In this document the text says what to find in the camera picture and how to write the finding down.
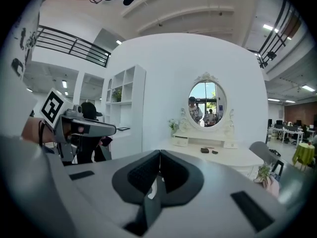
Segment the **white vanity table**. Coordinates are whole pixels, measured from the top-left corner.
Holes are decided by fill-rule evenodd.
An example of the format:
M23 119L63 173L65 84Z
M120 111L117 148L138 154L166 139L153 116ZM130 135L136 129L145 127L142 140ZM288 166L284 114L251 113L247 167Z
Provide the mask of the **white vanity table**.
M187 147L181 147L173 145L171 141L171 139L168 139L161 142L158 149L175 151L202 160L223 164L237 170L251 180L257 177L258 168L264 163L261 158L247 148L227 149L221 146L194 143L189 143ZM209 149L209 153L202 153L200 149L207 146L214 147L214 149ZM217 151L218 154L213 154L212 150Z
M173 134L173 137L176 136L176 138L170 138L160 142L156 146L156 149L175 151L202 160L223 164L237 170L249 179L254 180L257 177L259 166L264 162L251 150L243 147L235 140L234 109L230 105L229 96L220 86L218 79L206 72L194 81L190 89L192 91L198 84L207 82L214 83L219 92L219 96L222 96L222 105L225 105L225 111L221 120L211 127L203 127L197 124L190 115L188 95L186 95L184 96L184 106L181 108L179 129ZM216 95L216 105L218 105L218 101L221 101L220 98L218 100L217 96L218 95ZM201 148L205 147L214 147L214 149L209 149L209 153L207 154L202 153Z

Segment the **balcony railing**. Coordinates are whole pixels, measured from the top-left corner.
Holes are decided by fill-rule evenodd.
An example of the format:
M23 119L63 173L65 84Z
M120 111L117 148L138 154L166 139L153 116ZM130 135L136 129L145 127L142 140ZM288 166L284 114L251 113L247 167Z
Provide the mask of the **balcony railing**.
M110 52L74 35L39 26L37 47L59 51L106 67Z
M249 50L257 56L261 68L265 68L268 62L278 55L276 53L291 41L301 25L300 19L295 7L289 1L283 0L276 22L260 50Z

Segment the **round table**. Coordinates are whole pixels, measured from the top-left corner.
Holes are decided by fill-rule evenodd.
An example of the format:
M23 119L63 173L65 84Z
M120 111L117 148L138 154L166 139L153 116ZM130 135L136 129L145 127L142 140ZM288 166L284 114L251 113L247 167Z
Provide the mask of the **round table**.
M303 165L306 168L306 166L312 162L314 154L315 154L315 147L313 145L300 143L297 146L296 152L292 158L293 164L295 165L296 162L298 161L299 163L302 164L301 166L301 170L302 170Z

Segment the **white shelf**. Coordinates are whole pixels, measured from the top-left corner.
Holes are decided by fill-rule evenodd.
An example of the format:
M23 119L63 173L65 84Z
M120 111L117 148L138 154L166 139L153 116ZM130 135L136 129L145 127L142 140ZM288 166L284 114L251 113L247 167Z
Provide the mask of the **white shelf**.
M111 86L112 89L123 85L124 73L125 71L120 72L119 74L113 77L112 86Z
M132 99L133 82L123 86L122 89L122 101L128 101Z
M115 139L115 138L120 138L120 137L127 137L130 135L131 135L131 129L127 129L124 131L117 130L116 134L112 135L112 138Z
M110 108L111 108L111 105L107 104L106 105L106 116L110 116Z
M107 91L106 102L110 102L110 97L111 97L111 89Z
M112 105L131 105L132 101L120 101L120 102L113 102Z
M126 70L124 75L124 84L133 82L135 66Z
M123 85L133 85L133 81L128 82L128 83L124 83Z
M111 79L111 80L109 80L108 90L111 90L111 86L112 86L112 79Z
M119 131L112 136L111 155L114 159L125 154L142 152L143 100L146 71L139 65L128 68L112 76L106 90L105 121L117 128L127 127L129 130ZM116 102L112 96L116 89L122 90L121 101Z

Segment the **potted flower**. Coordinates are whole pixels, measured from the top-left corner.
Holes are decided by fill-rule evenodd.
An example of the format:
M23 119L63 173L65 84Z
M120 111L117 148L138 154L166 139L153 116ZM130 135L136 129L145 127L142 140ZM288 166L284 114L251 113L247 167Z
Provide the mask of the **potted flower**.
M114 99L116 100L115 102L120 102L121 101L121 96L122 96L122 90L120 88L115 89L112 92L112 96L114 97Z
M170 119L168 121L168 126L171 128L170 135L172 136L177 131L178 122L175 119Z

